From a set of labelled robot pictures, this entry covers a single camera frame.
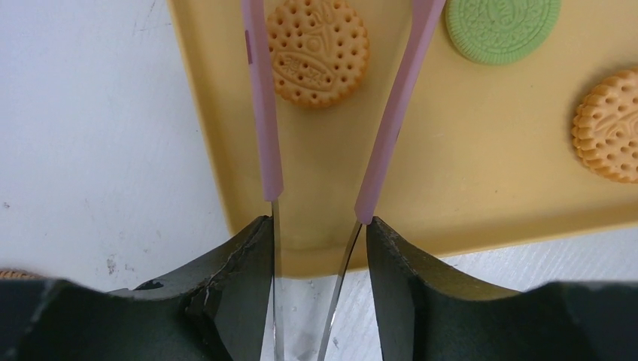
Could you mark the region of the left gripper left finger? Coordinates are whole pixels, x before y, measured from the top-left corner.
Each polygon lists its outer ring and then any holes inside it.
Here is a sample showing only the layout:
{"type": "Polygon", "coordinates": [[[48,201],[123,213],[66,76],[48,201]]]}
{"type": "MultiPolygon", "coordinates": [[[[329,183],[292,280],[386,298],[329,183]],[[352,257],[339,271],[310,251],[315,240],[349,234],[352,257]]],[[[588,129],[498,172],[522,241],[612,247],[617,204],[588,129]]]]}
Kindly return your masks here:
{"type": "Polygon", "coordinates": [[[274,220],[112,296],[127,301],[124,360],[259,360],[274,268],[274,220]]]}

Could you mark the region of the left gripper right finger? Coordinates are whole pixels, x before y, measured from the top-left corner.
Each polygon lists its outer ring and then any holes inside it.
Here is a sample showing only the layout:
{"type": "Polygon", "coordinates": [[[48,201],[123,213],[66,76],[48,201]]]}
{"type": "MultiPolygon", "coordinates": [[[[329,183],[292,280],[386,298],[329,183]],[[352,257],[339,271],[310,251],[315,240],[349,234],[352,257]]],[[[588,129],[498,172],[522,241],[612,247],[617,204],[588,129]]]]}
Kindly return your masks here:
{"type": "Polygon", "coordinates": [[[514,360],[503,299],[516,291],[479,280],[418,249],[381,218],[366,246],[384,360],[514,360]]]}

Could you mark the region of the orange sandwich cookie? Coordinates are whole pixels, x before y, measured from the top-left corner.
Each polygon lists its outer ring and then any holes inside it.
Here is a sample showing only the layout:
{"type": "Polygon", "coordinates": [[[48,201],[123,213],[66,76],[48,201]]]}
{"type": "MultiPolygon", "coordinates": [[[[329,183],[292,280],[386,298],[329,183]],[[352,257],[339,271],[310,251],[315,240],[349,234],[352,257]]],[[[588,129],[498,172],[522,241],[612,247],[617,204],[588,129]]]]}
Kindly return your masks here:
{"type": "Polygon", "coordinates": [[[637,68],[608,76],[576,108],[571,129],[576,155],[593,173],[637,182],[637,68]]]}
{"type": "Polygon", "coordinates": [[[307,108],[349,97],[369,64],[363,20],[346,1],[284,1],[266,17],[275,92],[307,108]]]}

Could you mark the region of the green sandwich cookie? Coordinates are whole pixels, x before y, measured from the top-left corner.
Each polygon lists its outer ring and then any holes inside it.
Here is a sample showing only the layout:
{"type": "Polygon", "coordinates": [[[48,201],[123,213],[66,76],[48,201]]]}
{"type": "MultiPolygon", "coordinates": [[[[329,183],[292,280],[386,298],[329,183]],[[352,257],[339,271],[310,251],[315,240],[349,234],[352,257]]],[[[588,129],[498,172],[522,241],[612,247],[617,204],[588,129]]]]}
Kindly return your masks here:
{"type": "Polygon", "coordinates": [[[445,24],[457,51],[483,65],[506,65],[529,56],[551,34],[561,12],[557,0],[453,0],[445,24]]]}

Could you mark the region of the pink handled metal tongs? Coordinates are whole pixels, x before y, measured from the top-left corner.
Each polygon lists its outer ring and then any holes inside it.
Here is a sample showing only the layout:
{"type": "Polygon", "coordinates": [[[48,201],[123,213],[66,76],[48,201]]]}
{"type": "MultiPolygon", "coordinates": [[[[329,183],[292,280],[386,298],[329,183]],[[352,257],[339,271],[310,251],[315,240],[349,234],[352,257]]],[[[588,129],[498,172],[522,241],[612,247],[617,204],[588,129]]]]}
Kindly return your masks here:
{"type": "MultiPolygon", "coordinates": [[[[412,25],[403,57],[390,91],[375,143],[354,207],[356,221],[342,254],[317,359],[323,360],[334,323],[346,271],[363,226],[372,222],[404,116],[418,79],[421,65],[444,9],[443,1],[413,1],[412,25]]],[[[281,228],[278,198],[283,192],[283,172],[278,139],[272,63],[267,50],[267,31],[262,1],[243,1],[245,44],[251,73],[252,102],[258,138],[263,196],[271,204],[274,223],[272,255],[273,341],[276,360],[284,356],[284,291],[281,266],[281,228]]]]}

